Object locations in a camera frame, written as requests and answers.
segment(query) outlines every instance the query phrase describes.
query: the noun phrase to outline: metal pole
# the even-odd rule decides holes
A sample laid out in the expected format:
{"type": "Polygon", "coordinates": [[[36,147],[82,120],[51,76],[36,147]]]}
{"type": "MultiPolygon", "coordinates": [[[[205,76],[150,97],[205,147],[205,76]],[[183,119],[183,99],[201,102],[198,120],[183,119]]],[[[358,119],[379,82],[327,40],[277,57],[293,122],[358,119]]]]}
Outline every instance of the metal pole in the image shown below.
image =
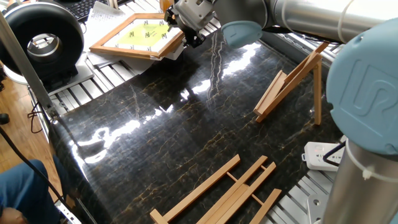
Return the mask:
{"type": "Polygon", "coordinates": [[[397,169],[397,161],[347,140],[321,223],[390,224],[398,210],[397,169]],[[372,171],[368,179],[364,168],[372,171]]]}
{"type": "Polygon", "coordinates": [[[0,41],[6,47],[7,51],[15,61],[19,71],[23,74],[32,91],[34,92],[37,101],[43,106],[47,114],[52,118],[58,117],[58,112],[55,110],[54,104],[52,103],[49,94],[45,90],[42,81],[36,74],[32,64],[30,64],[24,50],[10,26],[8,25],[6,18],[0,13],[0,41]]]}
{"type": "Polygon", "coordinates": [[[346,43],[378,24],[398,17],[396,2],[277,0],[274,19],[281,27],[346,43]]]}

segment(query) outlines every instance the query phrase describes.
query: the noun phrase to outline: picture frame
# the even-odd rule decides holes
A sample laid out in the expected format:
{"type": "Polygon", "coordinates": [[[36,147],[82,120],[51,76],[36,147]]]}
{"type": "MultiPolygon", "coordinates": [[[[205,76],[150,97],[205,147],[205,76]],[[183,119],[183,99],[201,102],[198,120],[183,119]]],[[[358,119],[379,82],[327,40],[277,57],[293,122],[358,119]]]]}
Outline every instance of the picture frame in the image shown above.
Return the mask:
{"type": "Polygon", "coordinates": [[[97,41],[90,50],[94,53],[160,60],[175,50],[184,37],[179,28],[169,28],[162,13],[135,13],[97,41]],[[152,45],[145,46],[142,44],[145,42],[152,45]]]}

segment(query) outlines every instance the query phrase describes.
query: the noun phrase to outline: wooden floor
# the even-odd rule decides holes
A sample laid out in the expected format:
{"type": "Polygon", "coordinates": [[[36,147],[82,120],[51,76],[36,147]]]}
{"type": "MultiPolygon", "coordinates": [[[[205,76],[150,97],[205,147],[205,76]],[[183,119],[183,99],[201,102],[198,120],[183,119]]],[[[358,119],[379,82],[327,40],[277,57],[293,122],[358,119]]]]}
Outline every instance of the wooden floor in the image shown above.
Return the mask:
{"type": "MultiPolygon", "coordinates": [[[[26,158],[38,159],[43,162],[49,174],[49,180],[61,194],[61,184],[52,160],[50,146],[44,133],[33,134],[30,131],[30,119],[27,118],[27,114],[30,113],[33,106],[27,87],[10,79],[4,80],[2,83],[6,89],[0,92],[0,113],[9,114],[11,122],[1,127],[26,158]]],[[[36,117],[34,131],[38,131],[40,128],[40,122],[36,117]]],[[[4,138],[0,136],[0,173],[21,162],[22,160],[9,147],[4,138]]],[[[51,190],[50,193],[55,201],[55,195],[51,190]]]]}

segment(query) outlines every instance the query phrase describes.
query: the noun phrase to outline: folded wooden easel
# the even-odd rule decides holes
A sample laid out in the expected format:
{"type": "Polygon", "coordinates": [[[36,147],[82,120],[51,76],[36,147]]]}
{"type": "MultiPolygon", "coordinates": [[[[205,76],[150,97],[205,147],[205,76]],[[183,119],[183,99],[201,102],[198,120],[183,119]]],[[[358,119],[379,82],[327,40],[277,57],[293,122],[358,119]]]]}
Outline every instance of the folded wooden easel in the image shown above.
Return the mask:
{"type": "Polygon", "coordinates": [[[197,224],[226,223],[249,197],[254,198],[261,204],[261,208],[250,222],[250,224],[258,224],[266,215],[268,210],[271,209],[271,206],[281,193],[281,190],[274,189],[265,202],[262,202],[253,194],[260,184],[263,183],[268,175],[276,168],[274,162],[269,167],[265,168],[262,164],[266,161],[266,159],[266,156],[261,156],[260,159],[258,159],[257,162],[255,162],[253,166],[251,166],[241,176],[241,178],[236,179],[234,176],[232,176],[232,174],[229,173],[229,171],[240,161],[239,155],[236,155],[164,216],[154,209],[151,211],[150,217],[153,219],[153,221],[155,221],[156,224],[168,224],[201,194],[205,193],[206,190],[208,190],[213,184],[227,174],[235,181],[235,184],[206,212],[206,214],[197,222],[197,224]],[[262,174],[250,186],[246,185],[245,182],[248,181],[255,171],[260,168],[264,170],[262,174]]]}

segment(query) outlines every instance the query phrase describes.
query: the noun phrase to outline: white power strip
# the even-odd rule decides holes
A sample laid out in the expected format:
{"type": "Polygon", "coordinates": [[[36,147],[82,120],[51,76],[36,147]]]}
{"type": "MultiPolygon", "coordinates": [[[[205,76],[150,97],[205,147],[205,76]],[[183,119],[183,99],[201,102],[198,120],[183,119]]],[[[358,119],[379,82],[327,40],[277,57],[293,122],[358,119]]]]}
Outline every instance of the white power strip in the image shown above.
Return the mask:
{"type": "MultiPolygon", "coordinates": [[[[302,159],[304,162],[307,162],[307,167],[309,169],[336,172],[338,167],[324,162],[323,156],[338,145],[339,144],[308,142],[304,146],[305,154],[302,155],[302,159]]],[[[343,157],[344,149],[345,147],[334,153],[329,157],[329,160],[340,163],[341,157],[343,157]]]]}
{"type": "Polygon", "coordinates": [[[61,201],[55,202],[55,206],[68,219],[68,224],[81,224],[81,221],[61,201]]]}

